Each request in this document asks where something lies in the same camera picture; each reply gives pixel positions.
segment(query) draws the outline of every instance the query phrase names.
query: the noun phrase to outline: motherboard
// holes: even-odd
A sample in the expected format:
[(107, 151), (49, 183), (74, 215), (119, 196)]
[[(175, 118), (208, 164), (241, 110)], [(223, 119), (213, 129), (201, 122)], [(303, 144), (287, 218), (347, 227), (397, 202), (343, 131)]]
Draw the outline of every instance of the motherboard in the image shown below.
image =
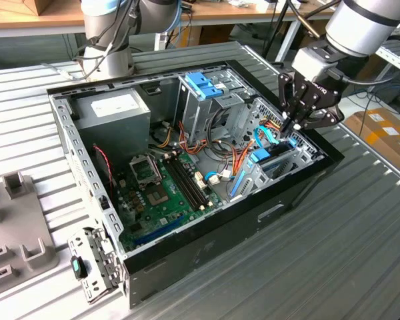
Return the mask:
[(120, 241), (126, 250), (134, 250), (222, 206), (184, 152), (162, 159), (153, 155), (134, 157), (116, 178), (118, 212), (124, 226)]

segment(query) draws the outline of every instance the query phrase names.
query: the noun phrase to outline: red wire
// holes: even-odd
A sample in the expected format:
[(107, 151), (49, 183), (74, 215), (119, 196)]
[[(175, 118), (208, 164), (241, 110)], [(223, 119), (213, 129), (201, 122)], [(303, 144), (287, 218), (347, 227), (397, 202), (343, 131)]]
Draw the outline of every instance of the red wire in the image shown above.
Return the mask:
[(105, 155), (104, 151), (102, 151), (96, 145), (94, 145), (93, 148), (95, 148), (96, 150), (98, 150), (100, 152), (100, 154), (102, 154), (102, 156), (105, 160), (105, 164), (107, 165), (108, 174), (109, 174), (109, 197), (112, 199), (113, 198), (113, 177), (111, 175), (111, 167), (109, 166), (108, 158)]

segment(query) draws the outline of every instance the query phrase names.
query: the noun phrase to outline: aluminum table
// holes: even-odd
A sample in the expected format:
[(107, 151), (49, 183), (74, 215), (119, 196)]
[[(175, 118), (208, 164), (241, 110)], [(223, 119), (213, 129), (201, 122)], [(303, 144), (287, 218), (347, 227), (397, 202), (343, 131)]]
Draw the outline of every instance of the aluminum table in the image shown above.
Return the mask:
[[(276, 72), (224, 43), (134, 55), (140, 73), (236, 59), (268, 88)], [(74, 76), (74, 63), (56, 65)], [(66, 240), (89, 212), (45, 94), (69, 84), (43, 66), (0, 71), (0, 176), (32, 176), (58, 266), (0, 294), (0, 319), (397, 319), (400, 173), (344, 126), (321, 130), (345, 159), (296, 210), (133, 310), (120, 291), (88, 305)]]

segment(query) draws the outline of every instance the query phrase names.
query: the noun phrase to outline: cardboard box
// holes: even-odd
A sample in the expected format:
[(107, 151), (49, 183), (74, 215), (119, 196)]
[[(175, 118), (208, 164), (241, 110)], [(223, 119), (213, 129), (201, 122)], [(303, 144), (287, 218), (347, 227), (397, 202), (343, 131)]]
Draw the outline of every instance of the cardboard box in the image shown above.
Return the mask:
[[(357, 135), (364, 114), (357, 112), (345, 122)], [(368, 110), (361, 138), (400, 169), (400, 120), (394, 114), (384, 108)]]
[(0, 10), (40, 15), (53, 0), (0, 0)]

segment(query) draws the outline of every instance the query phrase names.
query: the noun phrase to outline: white sticker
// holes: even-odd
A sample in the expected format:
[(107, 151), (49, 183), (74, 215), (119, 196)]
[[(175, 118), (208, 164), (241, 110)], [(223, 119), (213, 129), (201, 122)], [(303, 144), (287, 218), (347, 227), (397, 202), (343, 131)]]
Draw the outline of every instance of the white sticker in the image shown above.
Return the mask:
[(400, 133), (398, 133), (393, 127), (387, 127), (387, 128), (382, 128), (385, 130), (386, 133), (388, 133), (389, 135), (399, 135)]
[(96, 100), (92, 102), (91, 105), (98, 118), (106, 117), (107, 115), (114, 115), (119, 112), (133, 110), (139, 107), (132, 95), (130, 94)]
[(372, 118), (372, 120), (374, 120), (375, 122), (380, 122), (380, 121), (384, 121), (385, 119), (381, 117), (381, 115), (378, 115), (377, 113), (372, 113), (371, 115), (369, 115), (370, 118)]

